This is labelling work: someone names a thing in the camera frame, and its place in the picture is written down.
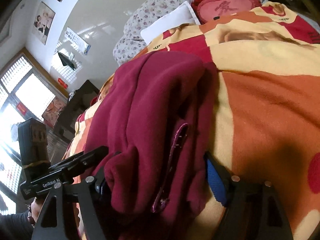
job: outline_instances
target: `camera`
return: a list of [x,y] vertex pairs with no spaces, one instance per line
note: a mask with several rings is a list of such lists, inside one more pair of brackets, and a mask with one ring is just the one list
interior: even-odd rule
[[18,138],[22,168],[26,175],[26,181],[20,184],[20,190],[25,200],[46,197],[58,182],[61,185],[72,184],[74,177],[98,165],[108,154],[108,148],[101,146],[92,152],[80,152],[51,166],[46,126],[34,118],[19,124]]

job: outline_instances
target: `white pillow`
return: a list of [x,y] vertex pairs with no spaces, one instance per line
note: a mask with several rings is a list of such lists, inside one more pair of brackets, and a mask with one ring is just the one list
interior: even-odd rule
[[161,33],[164,33],[174,27],[178,27],[184,23],[200,25],[195,12],[187,1],[181,4],[174,11],[156,20],[148,28],[142,30],[141,37],[144,39],[146,44],[149,45],[151,41]]

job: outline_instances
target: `white wall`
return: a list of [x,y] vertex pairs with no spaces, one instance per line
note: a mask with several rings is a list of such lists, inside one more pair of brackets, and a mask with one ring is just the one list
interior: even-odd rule
[[[42,44],[32,33],[33,20],[36,16],[38,6],[42,1],[56,13],[50,27],[46,45]],[[34,7],[31,21],[29,21],[26,48],[47,72],[50,71],[52,56],[60,34],[77,1],[78,0],[62,0],[59,2],[57,0],[38,0]]]
[[76,70],[62,66],[56,55],[52,61],[50,75],[61,78],[67,91],[79,89],[89,79],[98,89],[118,68],[112,51],[124,34],[124,25],[132,13],[146,0],[78,0],[63,28],[70,27],[84,39],[91,48],[87,55],[76,50],[70,41],[60,36],[58,51],[65,55],[74,53]]
[[36,1],[22,0],[13,12],[10,19],[10,37],[0,44],[0,69],[25,46]]

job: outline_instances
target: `maroon fleece cloth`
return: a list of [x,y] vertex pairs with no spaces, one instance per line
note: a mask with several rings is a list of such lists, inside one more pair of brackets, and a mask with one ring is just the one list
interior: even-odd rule
[[149,53],[116,71],[85,152],[109,147],[93,174],[104,166],[122,216],[119,239],[183,239],[204,208],[216,83],[214,63],[177,51]]

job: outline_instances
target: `red polka dot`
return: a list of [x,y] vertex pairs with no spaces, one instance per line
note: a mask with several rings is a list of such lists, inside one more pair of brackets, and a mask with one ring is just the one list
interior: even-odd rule
[[308,183],[315,194],[320,192],[320,153],[313,156],[308,168]]

